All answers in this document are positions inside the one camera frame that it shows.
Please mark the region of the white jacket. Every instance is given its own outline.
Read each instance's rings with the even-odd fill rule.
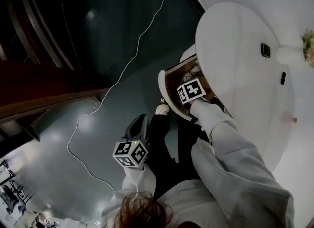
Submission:
[[[171,206],[173,224],[193,221],[202,228],[294,227],[293,197],[275,180],[256,147],[236,130],[217,105],[196,100],[191,113],[199,119],[213,148],[198,139],[192,160],[200,180],[184,181],[160,197]],[[122,190],[102,212],[102,227],[111,228],[123,198],[132,192],[154,194],[156,178],[147,165],[125,168]]]

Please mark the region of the dark floor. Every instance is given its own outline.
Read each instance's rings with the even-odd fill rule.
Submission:
[[[114,83],[136,51],[137,39],[162,0],[85,0],[90,11],[84,26],[92,53],[91,63]],[[200,19],[190,0],[166,0],[145,36],[138,57],[102,108],[79,124],[70,149],[95,176],[121,187],[123,169],[111,157],[127,125],[138,115],[150,118],[160,103],[158,73],[179,61],[194,43]],[[30,205],[50,209],[59,217],[98,221],[112,190],[91,178],[83,165],[67,152],[67,142],[80,115],[95,110],[92,100],[51,110],[36,126],[40,142],[30,142],[7,158],[17,179],[37,191]],[[167,135],[171,154],[177,156],[175,121]]]

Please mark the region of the open drawer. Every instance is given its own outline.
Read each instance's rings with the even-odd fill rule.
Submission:
[[[158,76],[159,89],[163,98],[167,101],[168,105],[175,113],[188,121],[191,121],[192,117],[190,116],[189,110],[180,103],[177,88],[183,84],[183,74],[187,73],[196,64],[199,65],[199,62],[196,54],[194,54],[181,63],[171,67],[167,71],[162,70]],[[210,101],[215,97],[215,94],[211,90],[202,72],[198,74],[197,77],[199,78],[203,90],[206,93],[205,98]]]

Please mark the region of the white vase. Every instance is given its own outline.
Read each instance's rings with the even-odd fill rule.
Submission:
[[[304,62],[303,48],[284,45],[276,53],[277,60],[282,65],[294,65]]]

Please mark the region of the black and white marker cube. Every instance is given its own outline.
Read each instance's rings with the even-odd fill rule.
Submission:
[[[186,82],[177,89],[182,104],[204,96],[206,93],[202,88],[199,79]]]
[[[112,156],[122,167],[139,167],[147,153],[141,141],[117,142]]]

